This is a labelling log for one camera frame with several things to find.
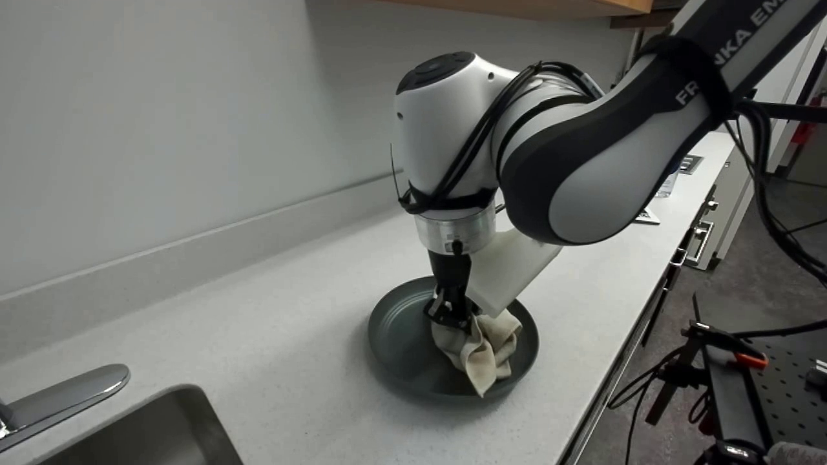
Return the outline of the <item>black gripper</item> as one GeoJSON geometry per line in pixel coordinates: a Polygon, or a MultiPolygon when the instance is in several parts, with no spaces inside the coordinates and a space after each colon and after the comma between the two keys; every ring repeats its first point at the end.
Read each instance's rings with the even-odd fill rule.
{"type": "Polygon", "coordinates": [[[442,324],[465,324],[472,319],[465,296],[472,259],[465,252],[432,252],[429,262],[435,270],[435,302],[429,304],[426,315],[442,324]]]}

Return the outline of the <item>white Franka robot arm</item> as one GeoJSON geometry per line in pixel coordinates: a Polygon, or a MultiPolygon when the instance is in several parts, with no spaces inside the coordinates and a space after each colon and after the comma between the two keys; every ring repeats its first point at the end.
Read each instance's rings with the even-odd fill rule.
{"type": "Polygon", "coordinates": [[[756,84],[827,14],[827,0],[691,0],[603,91],[568,61],[510,69],[438,54],[394,95],[401,207],[425,222],[426,317],[503,312],[565,244],[624,233],[716,126],[752,123],[765,172],[779,116],[756,84]]]}

